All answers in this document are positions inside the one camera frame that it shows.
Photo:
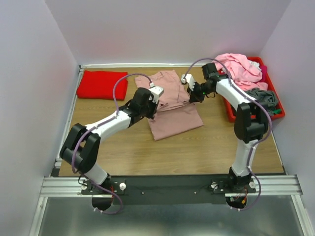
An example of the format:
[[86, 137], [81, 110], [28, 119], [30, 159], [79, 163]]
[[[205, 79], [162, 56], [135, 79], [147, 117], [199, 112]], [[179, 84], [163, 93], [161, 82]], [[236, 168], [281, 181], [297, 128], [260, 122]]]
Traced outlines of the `dusty pink graphic t-shirt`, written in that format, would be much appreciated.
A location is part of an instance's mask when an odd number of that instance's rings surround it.
[[155, 141], [204, 125], [194, 104], [174, 70], [162, 70], [150, 76], [154, 85], [164, 89], [157, 112], [148, 123]]

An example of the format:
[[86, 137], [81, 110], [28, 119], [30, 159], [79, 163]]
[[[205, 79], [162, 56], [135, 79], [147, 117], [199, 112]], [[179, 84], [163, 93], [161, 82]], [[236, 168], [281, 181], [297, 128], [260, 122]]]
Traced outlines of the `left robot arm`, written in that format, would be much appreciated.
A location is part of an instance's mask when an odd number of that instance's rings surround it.
[[85, 126], [75, 124], [60, 150], [60, 158], [89, 178], [96, 193], [106, 193], [109, 174], [96, 162], [101, 142], [143, 118], [153, 119], [163, 93], [159, 86], [138, 88], [133, 98], [112, 115]]

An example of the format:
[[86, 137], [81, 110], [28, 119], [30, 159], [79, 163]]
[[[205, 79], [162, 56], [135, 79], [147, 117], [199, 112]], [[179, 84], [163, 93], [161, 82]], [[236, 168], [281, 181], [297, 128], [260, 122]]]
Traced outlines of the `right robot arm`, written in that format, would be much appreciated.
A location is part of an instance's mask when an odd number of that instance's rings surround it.
[[213, 191], [236, 193], [244, 188], [253, 187], [252, 161], [259, 143], [271, 132], [272, 122], [267, 112], [267, 105], [242, 91], [233, 81], [227, 68], [225, 73], [218, 72], [217, 61], [202, 66], [205, 82], [198, 83], [189, 72], [181, 77], [181, 83], [187, 85], [189, 101], [203, 102], [209, 94], [219, 94], [236, 111], [234, 133], [238, 140], [235, 161], [226, 177], [214, 180]]

